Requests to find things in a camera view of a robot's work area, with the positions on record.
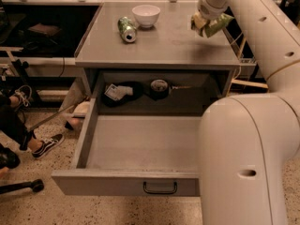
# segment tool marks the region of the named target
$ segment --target open drawer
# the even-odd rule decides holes
[[[220,98],[210,71],[100,70],[71,167],[52,178],[67,195],[199,196],[199,124]],[[106,107],[108,84],[135,81],[144,92],[162,79],[173,89],[160,100],[142,95]]]

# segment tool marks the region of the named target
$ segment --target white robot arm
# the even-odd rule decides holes
[[[300,145],[300,32],[272,0],[200,0],[215,19],[230,6],[269,94],[226,97],[200,126],[203,225],[287,225],[282,166]]]

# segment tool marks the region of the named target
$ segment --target cabinet top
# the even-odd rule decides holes
[[[141,4],[160,7],[157,23],[150,29],[137,24],[133,43],[121,39],[118,20],[134,21],[132,9]],[[196,1],[105,2],[82,39],[76,65],[87,68],[232,69],[239,64],[222,31],[210,38],[190,28]]]

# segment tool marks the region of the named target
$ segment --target speckled floor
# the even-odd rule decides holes
[[[26,124],[34,125],[52,113],[54,110],[30,110],[25,114]],[[202,224],[200,198],[65,196],[51,179],[51,173],[68,168],[78,134],[64,126],[64,118],[57,117],[36,130],[41,139],[56,133],[66,137],[59,147],[39,161],[33,160],[29,152],[19,151],[18,145],[0,132],[1,143],[15,151],[22,162],[0,185],[38,178],[45,184],[44,190],[36,194],[26,188],[0,195],[0,224]],[[300,159],[284,167],[284,187],[289,225],[300,224]]]

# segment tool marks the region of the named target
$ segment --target can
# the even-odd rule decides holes
[[[133,21],[128,17],[120,18],[118,21],[118,28],[121,38],[125,42],[134,42],[137,37],[137,28]]]

